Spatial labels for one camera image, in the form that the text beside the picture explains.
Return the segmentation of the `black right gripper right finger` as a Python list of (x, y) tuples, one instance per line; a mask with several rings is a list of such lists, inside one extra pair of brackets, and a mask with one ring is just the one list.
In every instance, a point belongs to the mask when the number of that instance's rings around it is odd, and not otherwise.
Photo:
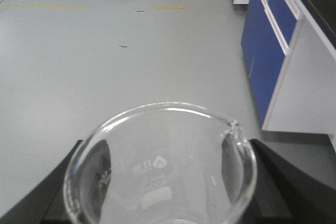
[(335, 223), (335, 189), (251, 139), (257, 184), (249, 215), (253, 223)]

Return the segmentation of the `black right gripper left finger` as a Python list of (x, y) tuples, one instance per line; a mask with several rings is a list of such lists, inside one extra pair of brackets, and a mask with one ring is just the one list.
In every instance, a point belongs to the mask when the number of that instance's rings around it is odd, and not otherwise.
[[(78, 140), (47, 177), (1, 216), (1, 223), (71, 223), (64, 203), (63, 185), (68, 164), (81, 143)], [(84, 204), (93, 217), (100, 218), (110, 182), (110, 150), (107, 141), (102, 140), (94, 146), (89, 160), (89, 169), (82, 181), (88, 197)]]

